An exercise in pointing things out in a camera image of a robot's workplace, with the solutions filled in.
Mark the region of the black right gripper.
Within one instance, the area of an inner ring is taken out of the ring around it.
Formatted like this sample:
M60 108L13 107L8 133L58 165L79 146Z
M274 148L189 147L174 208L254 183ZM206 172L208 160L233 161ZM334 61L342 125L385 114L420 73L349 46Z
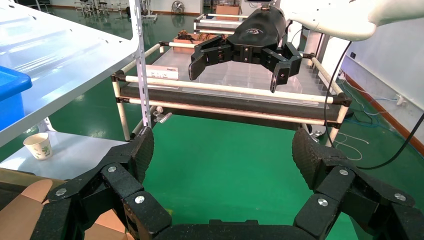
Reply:
M270 91L286 85L300 71L302 56L291 42L278 47L286 34L283 12L274 6L256 9L226 39L222 35L194 47L188 76L196 80L208 66L228 61L261 64L272 72Z

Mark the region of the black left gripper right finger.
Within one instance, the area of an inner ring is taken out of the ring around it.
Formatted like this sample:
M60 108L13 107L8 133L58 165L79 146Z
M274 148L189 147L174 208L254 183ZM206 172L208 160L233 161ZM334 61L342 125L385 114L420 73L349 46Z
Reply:
M292 158L312 196L293 225L325 239L341 213L375 240L421 240L424 215L406 192L361 171L338 149L321 145L299 128Z

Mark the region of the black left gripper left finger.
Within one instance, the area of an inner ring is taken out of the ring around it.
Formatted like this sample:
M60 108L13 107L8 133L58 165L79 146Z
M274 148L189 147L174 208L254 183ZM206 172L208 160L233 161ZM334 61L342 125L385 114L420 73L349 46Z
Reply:
M82 240L110 210L134 239L154 239L172 217L143 186L153 152L153 131L143 127L133 141L110 148L93 169L51 190L31 239Z

